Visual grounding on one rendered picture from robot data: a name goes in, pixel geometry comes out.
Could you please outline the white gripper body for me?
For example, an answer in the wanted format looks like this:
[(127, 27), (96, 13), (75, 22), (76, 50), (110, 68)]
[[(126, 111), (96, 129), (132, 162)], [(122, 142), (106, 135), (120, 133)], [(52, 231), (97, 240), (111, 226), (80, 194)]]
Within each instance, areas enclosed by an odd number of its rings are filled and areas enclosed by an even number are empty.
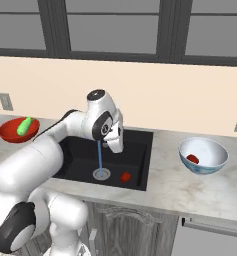
[(114, 125), (112, 131), (106, 136), (106, 142), (113, 153), (123, 151), (123, 128), (120, 125)]

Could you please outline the black kitchen sink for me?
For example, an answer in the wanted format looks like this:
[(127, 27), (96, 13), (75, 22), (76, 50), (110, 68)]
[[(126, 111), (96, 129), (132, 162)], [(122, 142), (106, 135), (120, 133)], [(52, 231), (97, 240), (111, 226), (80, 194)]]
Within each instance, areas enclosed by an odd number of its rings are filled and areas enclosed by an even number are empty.
[[(112, 187), (145, 191), (147, 188), (153, 133), (125, 130), (122, 153), (113, 153), (102, 146), (102, 167), (111, 172), (107, 180), (97, 180), (93, 172), (99, 168), (97, 143), (77, 137), (67, 137), (60, 142), (64, 162), (55, 178), (101, 184)], [(124, 172), (131, 174), (128, 182), (121, 182)]]

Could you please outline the green corn cob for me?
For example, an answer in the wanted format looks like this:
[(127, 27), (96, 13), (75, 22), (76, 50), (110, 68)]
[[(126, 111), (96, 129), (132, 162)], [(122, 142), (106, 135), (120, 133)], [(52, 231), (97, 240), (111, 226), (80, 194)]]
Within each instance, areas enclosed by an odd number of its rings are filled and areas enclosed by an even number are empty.
[(33, 119), (31, 117), (27, 117), (25, 120), (21, 122), (21, 124), (17, 128), (17, 134), (19, 136), (24, 136), (27, 134), (27, 132), (30, 129), (30, 126), (33, 122)]

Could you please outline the white and blue bowl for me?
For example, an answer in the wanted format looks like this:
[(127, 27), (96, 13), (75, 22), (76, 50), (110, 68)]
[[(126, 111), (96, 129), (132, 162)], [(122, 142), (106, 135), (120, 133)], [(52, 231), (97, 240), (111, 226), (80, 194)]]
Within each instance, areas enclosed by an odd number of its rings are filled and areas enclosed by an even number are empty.
[[(193, 173), (199, 175), (212, 174), (219, 171), (229, 159), (229, 154), (220, 143), (205, 137), (190, 137), (183, 140), (178, 152), (182, 163)], [(199, 159), (199, 164), (189, 161), (189, 154)]]

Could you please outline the red bowl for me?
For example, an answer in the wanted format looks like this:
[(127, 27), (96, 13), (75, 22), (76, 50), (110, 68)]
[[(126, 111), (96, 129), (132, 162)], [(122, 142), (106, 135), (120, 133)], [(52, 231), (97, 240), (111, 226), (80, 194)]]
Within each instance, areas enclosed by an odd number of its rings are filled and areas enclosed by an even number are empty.
[(17, 129), (24, 120), (25, 117), (20, 117), (3, 123), (0, 126), (0, 138), (9, 143), (23, 143), (32, 139), (38, 133), (40, 122), (34, 119), (27, 134), (20, 136), (17, 134)]

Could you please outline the blue water stream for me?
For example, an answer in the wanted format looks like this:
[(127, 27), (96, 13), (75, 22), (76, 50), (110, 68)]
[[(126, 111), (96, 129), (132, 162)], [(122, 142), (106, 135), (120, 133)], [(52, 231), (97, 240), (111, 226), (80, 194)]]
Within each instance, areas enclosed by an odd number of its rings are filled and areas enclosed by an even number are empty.
[(97, 147), (98, 147), (98, 162), (99, 162), (99, 176), (100, 178), (103, 177), (103, 167), (102, 167), (102, 151), (101, 151), (101, 141), (97, 141)]

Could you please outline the grey wooden cupboard door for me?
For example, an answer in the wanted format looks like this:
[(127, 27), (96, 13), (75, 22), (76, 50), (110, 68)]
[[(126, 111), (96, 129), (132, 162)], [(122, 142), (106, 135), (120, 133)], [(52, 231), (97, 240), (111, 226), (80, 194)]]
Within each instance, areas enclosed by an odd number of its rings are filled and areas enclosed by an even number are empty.
[(179, 217), (86, 201), (96, 256), (171, 256)]

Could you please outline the dark framed window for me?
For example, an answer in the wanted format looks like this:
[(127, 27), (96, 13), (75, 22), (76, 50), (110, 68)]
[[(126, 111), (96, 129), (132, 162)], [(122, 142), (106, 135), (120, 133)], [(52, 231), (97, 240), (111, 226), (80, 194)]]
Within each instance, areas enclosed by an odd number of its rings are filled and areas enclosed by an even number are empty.
[(0, 0), (0, 56), (237, 66), (237, 0)]

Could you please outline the grey dishwasher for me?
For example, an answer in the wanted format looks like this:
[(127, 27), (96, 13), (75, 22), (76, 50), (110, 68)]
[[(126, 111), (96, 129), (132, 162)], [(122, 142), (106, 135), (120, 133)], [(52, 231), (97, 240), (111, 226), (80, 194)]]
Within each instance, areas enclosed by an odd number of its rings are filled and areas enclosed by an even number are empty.
[(172, 256), (237, 256), (237, 237), (184, 227), (179, 218)]

